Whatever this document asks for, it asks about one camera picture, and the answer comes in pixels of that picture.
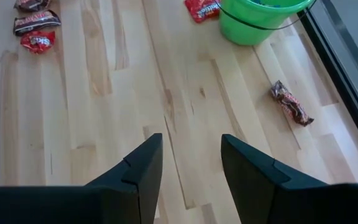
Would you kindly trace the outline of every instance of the plastic bucket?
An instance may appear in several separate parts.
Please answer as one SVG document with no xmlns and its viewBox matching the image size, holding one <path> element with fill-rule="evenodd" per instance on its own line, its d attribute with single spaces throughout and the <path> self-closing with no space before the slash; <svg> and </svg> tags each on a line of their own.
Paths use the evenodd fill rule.
<svg viewBox="0 0 358 224">
<path fill-rule="evenodd" d="M 286 18 L 304 10 L 313 1 L 222 0 L 219 16 L 221 32 L 227 39 L 239 45 L 259 44 Z"/>
</svg>

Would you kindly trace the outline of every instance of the candy wrapper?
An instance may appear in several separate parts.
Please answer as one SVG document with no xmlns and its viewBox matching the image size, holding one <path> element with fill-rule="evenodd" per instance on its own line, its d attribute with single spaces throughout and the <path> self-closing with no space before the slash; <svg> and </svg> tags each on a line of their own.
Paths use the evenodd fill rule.
<svg viewBox="0 0 358 224">
<path fill-rule="evenodd" d="M 51 0 L 16 0 L 15 8 L 22 12 L 39 12 L 48 7 Z"/>
<path fill-rule="evenodd" d="M 20 42 L 23 47 L 35 54 L 42 54 L 55 44 L 55 31 L 33 31 L 22 37 Z"/>
<path fill-rule="evenodd" d="M 207 18 L 219 15 L 220 0 L 185 0 L 185 6 L 189 10 L 195 22 L 200 23 Z"/>
<path fill-rule="evenodd" d="M 271 89 L 273 98 L 280 104 L 283 110 L 293 118 L 293 120 L 303 126 L 311 124 L 314 119 L 310 118 L 299 101 L 288 91 L 279 81 Z"/>
<path fill-rule="evenodd" d="M 56 13 L 52 10 L 47 10 L 35 13 L 31 16 L 16 18 L 13 33 L 15 33 L 16 36 L 23 36 L 33 30 L 39 30 L 44 27 L 60 26 L 61 24 L 62 23 Z"/>
</svg>

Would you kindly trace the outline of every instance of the wooden floor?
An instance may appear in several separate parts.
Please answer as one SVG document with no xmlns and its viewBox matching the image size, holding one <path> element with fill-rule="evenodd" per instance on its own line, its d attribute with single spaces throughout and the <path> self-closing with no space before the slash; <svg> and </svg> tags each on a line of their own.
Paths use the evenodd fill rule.
<svg viewBox="0 0 358 224">
<path fill-rule="evenodd" d="M 85 184 L 163 133 L 155 223 L 239 223 L 219 154 L 231 133 L 327 183 L 358 182 L 358 131 L 302 26 L 240 47 L 182 0 L 54 0 L 56 46 L 35 56 L 0 0 L 0 185 Z M 269 96 L 281 80 L 316 119 Z"/>
</svg>

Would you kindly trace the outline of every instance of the brown candy wrapper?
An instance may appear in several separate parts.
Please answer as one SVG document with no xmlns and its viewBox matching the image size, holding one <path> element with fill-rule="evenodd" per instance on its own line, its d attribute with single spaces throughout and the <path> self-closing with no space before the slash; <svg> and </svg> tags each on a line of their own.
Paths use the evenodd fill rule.
<svg viewBox="0 0 358 224">
<path fill-rule="evenodd" d="M 16 0 L 15 8 L 22 12 L 39 12 L 48 7 L 51 0 Z"/>
<path fill-rule="evenodd" d="M 299 101 L 285 88 L 280 80 L 274 84 L 271 92 L 273 98 L 296 123 L 307 126 L 314 121 L 313 118 L 310 118 L 306 114 L 305 109 L 303 109 Z"/>
<path fill-rule="evenodd" d="M 13 33 L 15 33 L 16 36 L 23 36 L 33 30 L 39 30 L 44 27 L 60 26 L 61 24 L 62 23 L 56 13 L 52 10 L 47 10 L 24 18 L 16 18 Z"/>
</svg>

